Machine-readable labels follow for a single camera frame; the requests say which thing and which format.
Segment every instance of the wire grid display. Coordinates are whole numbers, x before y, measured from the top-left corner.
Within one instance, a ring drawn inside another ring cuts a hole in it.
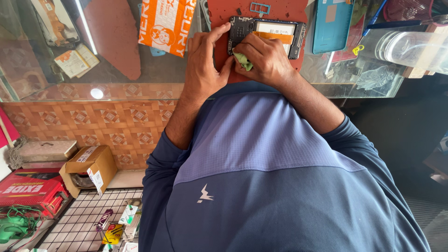
[[[143,189],[105,191],[100,197],[96,191],[82,191],[39,248],[48,252],[96,252],[103,234],[95,225],[106,209],[112,209],[110,222],[119,221],[130,199],[142,197]],[[116,245],[121,247],[122,239]]]

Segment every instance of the yellow package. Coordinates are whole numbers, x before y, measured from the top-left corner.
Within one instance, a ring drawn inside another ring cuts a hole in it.
[[[143,0],[138,42],[184,57],[196,0]]]
[[[123,225],[113,222],[109,224],[108,230],[103,237],[102,244],[118,244],[121,234],[123,233]]]

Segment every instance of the patterned tile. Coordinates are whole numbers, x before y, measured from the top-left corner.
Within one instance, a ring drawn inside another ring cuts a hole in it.
[[[100,86],[105,94],[108,88],[104,84],[87,86]],[[158,99],[170,99],[169,95],[160,92]],[[176,104],[176,100],[124,100],[18,102],[1,106],[17,130],[32,141],[77,140],[78,148],[109,145],[119,170],[136,170],[146,169],[146,159]]]

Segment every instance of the green cloth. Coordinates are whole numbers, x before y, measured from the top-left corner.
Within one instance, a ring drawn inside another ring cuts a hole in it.
[[[233,54],[238,59],[238,61],[241,63],[241,66],[246,68],[246,71],[250,71],[252,67],[254,66],[250,60],[247,59],[247,57],[242,53],[234,52],[232,49]]]

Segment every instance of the logo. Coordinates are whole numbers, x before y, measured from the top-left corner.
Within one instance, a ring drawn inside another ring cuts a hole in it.
[[[213,200],[212,199],[213,196],[208,196],[207,195],[208,192],[205,190],[206,187],[207,187],[207,184],[205,184],[204,188],[202,188],[202,190],[201,190],[202,196],[200,197],[200,199],[203,199],[203,200]]]
[[[159,45],[172,45],[176,40],[176,36],[174,35],[174,31],[171,29],[165,28],[161,25],[153,26],[150,30],[151,39],[154,43]]]

